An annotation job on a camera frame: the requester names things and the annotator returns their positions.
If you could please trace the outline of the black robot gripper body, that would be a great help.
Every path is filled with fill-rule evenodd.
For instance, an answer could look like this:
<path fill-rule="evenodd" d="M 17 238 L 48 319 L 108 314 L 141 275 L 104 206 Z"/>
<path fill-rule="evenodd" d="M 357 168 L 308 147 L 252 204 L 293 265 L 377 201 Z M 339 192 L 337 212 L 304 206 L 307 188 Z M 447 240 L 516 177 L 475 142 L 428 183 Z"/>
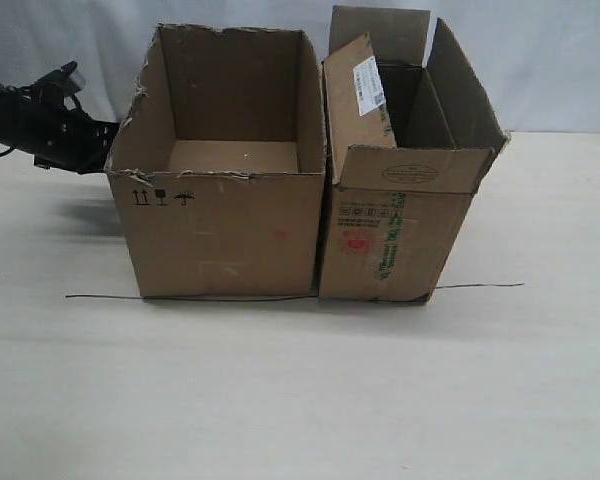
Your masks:
<path fill-rule="evenodd" d="M 18 89 L 25 124 L 36 139 L 35 166 L 80 175 L 104 171 L 118 124 L 96 120 L 84 110 L 78 93 L 85 85 L 78 63 L 70 61 Z"/>

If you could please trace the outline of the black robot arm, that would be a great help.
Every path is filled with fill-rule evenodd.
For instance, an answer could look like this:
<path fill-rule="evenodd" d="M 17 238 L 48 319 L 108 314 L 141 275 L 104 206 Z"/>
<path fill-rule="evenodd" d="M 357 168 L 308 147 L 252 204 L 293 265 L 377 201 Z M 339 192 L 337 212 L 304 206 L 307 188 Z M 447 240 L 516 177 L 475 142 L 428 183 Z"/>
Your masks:
<path fill-rule="evenodd" d="M 20 150 L 34 165 L 80 175 L 102 173 L 117 122 L 92 118 L 77 94 L 85 80 L 70 61 L 30 85 L 0 83 L 0 157 Z"/>

